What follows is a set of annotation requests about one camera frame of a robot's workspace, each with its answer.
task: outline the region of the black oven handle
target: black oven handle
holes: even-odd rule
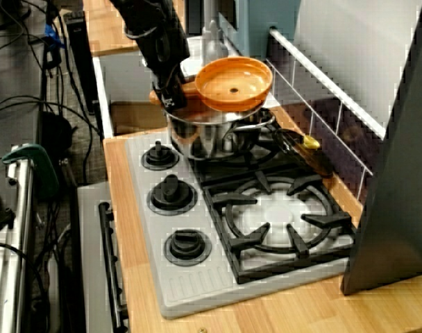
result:
[[[112,328],[114,333],[125,333],[128,331],[128,328],[124,325],[124,320],[128,319],[128,308],[120,302],[122,290],[119,288],[117,268],[115,266],[118,258],[114,255],[111,237],[114,230],[110,227],[110,222],[114,220],[114,216],[108,210],[109,203],[101,203],[99,205],[101,238],[103,240],[103,255],[106,266],[106,280],[108,281]]]

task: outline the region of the wooden countertop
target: wooden countertop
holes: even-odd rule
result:
[[[273,111],[282,127],[296,129],[282,109]],[[164,319],[124,148],[128,138],[106,139],[104,148],[131,332],[196,333],[202,327],[208,333],[422,332],[422,276],[347,297],[339,289],[338,276],[173,321]],[[333,178],[326,186],[357,224],[362,208],[341,180]]]
[[[173,0],[180,22],[185,28],[183,0]],[[138,46],[124,35],[124,23],[109,0],[84,0],[87,35],[93,57],[136,51]]]

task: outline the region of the backsplash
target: backsplash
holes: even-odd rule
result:
[[[375,134],[351,110],[348,104],[355,103],[349,97],[343,101],[339,98],[340,88],[330,79],[319,70],[313,74],[308,70],[316,64],[291,46],[293,55],[282,44],[269,36],[265,62],[274,74],[274,97],[305,134],[321,143],[336,173],[364,204],[382,133]]]

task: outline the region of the stovetop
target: stovetop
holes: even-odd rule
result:
[[[225,162],[189,161],[176,151],[168,156],[168,148],[167,132],[126,142],[164,317],[345,271],[354,235],[350,216],[319,175],[277,149],[268,130],[250,153]],[[157,154],[168,169],[144,166]],[[166,209],[167,201],[177,205]]]

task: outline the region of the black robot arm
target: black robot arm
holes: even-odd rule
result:
[[[186,106],[180,63],[189,57],[186,35],[171,0],[111,0],[125,34],[139,46],[154,73],[153,88],[167,111]]]

